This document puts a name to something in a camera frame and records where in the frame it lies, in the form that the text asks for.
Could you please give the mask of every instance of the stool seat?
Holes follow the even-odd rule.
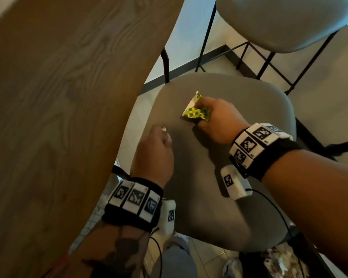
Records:
[[[237,75],[191,73],[161,89],[142,135],[146,137],[153,125],[159,125],[172,137],[175,169],[164,197],[176,201],[177,232],[234,251],[272,247],[287,233],[278,212],[256,193],[237,201],[230,199],[220,176],[221,168],[231,163],[230,146],[215,144],[181,116],[196,91],[232,102],[249,123],[271,123],[295,138],[292,105],[285,94],[266,82]],[[252,177],[249,182],[274,202],[262,183]]]
[[[217,0],[220,16],[247,41],[291,53],[348,23],[348,0]]]

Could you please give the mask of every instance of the wood grain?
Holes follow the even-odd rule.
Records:
[[[40,277],[92,213],[184,0],[19,0],[0,19],[0,277]]]

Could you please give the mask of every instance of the patterned fabric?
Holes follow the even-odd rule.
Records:
[[[187,105],[186,110],[183,112],[183,117],[188,118],[201,118],[205,121],[210,120],[210,111],[206,109],[205,107],[202,108],[195,108],[195,103],[199,101],[202,98],[202,96],[199,94],[199,92],[196,92],[196,95],[192,98],[190,103]]]

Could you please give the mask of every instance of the sneaker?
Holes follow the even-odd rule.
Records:
[[[175,232],[175,231],[174,231],[173,237],[182,238],[187,244],[190,242],[190,238],[187,235],[184,235],[184,234],[181,234],[181,233],[178,233],[178,232]]]
[[[223,267],[223,278],[242,278],[242,264],[238,258],[231,258]]]

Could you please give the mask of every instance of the tattoo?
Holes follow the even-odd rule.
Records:
[[[132,276],[140,260],[139,257],[132,257],[138,255],[139,248],[141,248],[140,240],[144,237],[144,234],[137,239],[121,238],[121,229],[119,229],[119,236],[115,241],[115,250],[110,252],[104,260],[81,260],[84,264],[93,268],[90,278],[130,278]]]

